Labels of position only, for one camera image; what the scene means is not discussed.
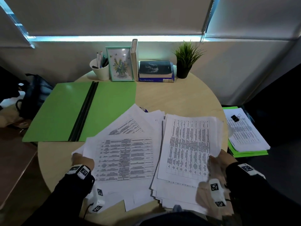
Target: person's left hand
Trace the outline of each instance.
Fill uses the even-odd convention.
[[[90,158],[87,158],[87,157],[83,157],[79,153],[74,153],[72,155],[72,166],[73,165],[77,165],[77,164],[85,165],[85,166],[89,167],[89,169],[91,171],[94,168],[94,160],[93,159],[90,159]]]

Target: window blind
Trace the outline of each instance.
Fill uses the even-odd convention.
[[[300,9],[301,0],[220,0],[206,37],[296,39]]]
[[[5,0],[32,36],[201,35],[212,0]]]
[[[14,25],[6,12],[0,7],[0,47],[29,48],[30,43]]]

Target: green folder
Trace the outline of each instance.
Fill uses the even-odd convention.
[[[68,141],[91,82],[59,83],[43,103],[23,142]],[[95,136],[135,103],[135,82],[99,82],[79,141]]]
[[[236,109],[236,108],[238,108],[238,107],[237,106],[232,106],[232,107],[224,107],[223,109]],[[238,152],[237,150],[235,150],[235,148],[233,147],[233,145],[232,145],[232,143],[230,142],[229,139],[228,139],[228,148],[232,152],[232,155],[233,155],[234,158],[268,155],[267,150],[252,151],[252,152]]]

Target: black sleeve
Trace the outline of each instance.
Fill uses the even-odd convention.
[[[239,206],[244,225],[293,225],[299,221],[301,206],[279,193],[260,175],[250,176],[241,163],[226,169],[227,186]]]
[[[65,175],[43,205],[22,225],[55,225],[63,222],[75,224],[92,182],[91,173],[85,179],[80,179],[76,174]]]

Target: white pen cup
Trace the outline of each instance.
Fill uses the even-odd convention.
[[[103,67],[103,68],[93,68],[92,66],[96,66],[97,67],[97,62],[96,59],[93,59],[90,62],[90,67],[92,68],[92,70],[94,71],[94,73],[96,74],[97,78],[101,81],[106,81],[109,80],[109,65]]]

